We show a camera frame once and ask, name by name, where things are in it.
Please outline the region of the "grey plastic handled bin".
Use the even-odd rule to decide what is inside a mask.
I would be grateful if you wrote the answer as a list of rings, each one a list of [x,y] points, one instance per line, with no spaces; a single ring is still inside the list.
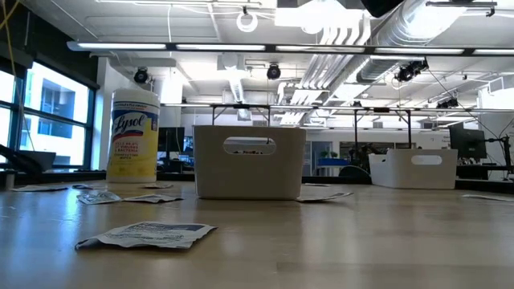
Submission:
[[[193,138],[198,197],[294,201],[300,196],[305,130],[196,125]]]

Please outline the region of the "black monitor on arm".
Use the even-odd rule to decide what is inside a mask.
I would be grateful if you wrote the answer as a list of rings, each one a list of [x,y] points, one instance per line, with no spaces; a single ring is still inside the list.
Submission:
[[[454,124],[448,128],[451,148],[458,151],[458,158],[485,159],[487,157],[483,131],[464,128],[463,124]]]

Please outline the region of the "black monitor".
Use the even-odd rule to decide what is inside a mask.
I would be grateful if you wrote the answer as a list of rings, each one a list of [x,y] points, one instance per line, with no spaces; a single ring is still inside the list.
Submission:
[[[184,127],[159,128],[157,151],[179,153],[183,150],[184,138]]]

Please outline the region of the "long LED light bar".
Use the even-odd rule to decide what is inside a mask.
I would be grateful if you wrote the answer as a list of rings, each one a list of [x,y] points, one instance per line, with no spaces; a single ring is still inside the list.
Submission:
[[[72,51],[219,51],[328,55],[514,57],[514,48],[503,47],[384,47],[370,45],[290,45],[238,43],[87,43],[75,41],[68,42],[67,47]]]

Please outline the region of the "yellow Lysol wipes canister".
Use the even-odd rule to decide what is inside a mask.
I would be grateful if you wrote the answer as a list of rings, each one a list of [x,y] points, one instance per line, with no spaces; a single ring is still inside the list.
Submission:
[[[157,180],[159,97],[119,88],[112,94],[112,127],[106,179],[111,183]]]

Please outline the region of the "flat white packet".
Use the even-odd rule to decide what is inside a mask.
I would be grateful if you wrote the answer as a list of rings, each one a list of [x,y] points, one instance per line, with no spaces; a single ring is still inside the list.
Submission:
[[[26,185],[19,188],[13,188],[12,191],[15,192],[55,192],[55,191],[61,191],[66,190],[66,186],[60,186],[60,187],[49,187],[49,186],[42,186],[42,185]]]

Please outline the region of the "black metal table frame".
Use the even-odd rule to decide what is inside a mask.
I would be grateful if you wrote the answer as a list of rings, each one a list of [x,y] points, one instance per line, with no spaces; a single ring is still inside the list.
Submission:
[[[212,109],[212,118],[211,123],[214,124],[215,120],[225,112],[227,108],[233,108],[235,110],[238,109],[246,109],[246,110],[256,110],[258,111],[265,121],[267,122],[267,126],[271,125],[271,106],[269,104],[209,104],[209,107]],[[220,113],[216,113],[217,108],[222,108]]]
[[[408,108],[387,108],[387,107],[362,107],[362,108],[354,108],[353,109],[353,135],[354,135],[354,148],[359,149],[358,142],[358,122],[363,117],[369,113],[378,113],[378,114],[386,114],[393,112],[396,114],[401,120],[403,120],[407,124],[407,134],[408,134],[408,148],[413,148],[412,141],[412,110]]]

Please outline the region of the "white plastic handled bin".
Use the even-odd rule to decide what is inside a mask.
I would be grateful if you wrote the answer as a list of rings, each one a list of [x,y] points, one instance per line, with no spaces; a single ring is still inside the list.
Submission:
[[[390,149],[369,154],[374,185],[392,189],[453,189],[458,151],[456,149]]]

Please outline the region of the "silver ventilation duct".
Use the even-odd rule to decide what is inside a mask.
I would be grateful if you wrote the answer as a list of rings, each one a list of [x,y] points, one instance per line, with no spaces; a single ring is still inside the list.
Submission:
[[[369,12],[364,12],[363,16],[369,20],[371,29],[365,44],[394,47],[428,45],[467,11],[466,7],[426,4],[437,1],[451,0],[405,0],[378,20]],[[355,71],[357,82],[372,83],[394,69],[401,60],[362,56],[359,62],[360,67]]]

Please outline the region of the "black aluminium table frame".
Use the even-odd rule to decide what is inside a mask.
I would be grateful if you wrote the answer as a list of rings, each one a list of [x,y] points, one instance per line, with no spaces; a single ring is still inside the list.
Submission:
[[[14,183],[16,185],[50,184],[60,182],[99,181],[105,179],[105,172],[57,172],[43,173],[38,177],[18,173]],[[193,174],[159,173],[158,181],[194,181]],[[302,177],[303,183],[329,184],[329,185],[371,185],[372,181],[364,178],[350,177]],[[480,191],[489,193],[503,193],[514,195],[514,182],[507,181],[480,181],[457,179],[455,189]]]

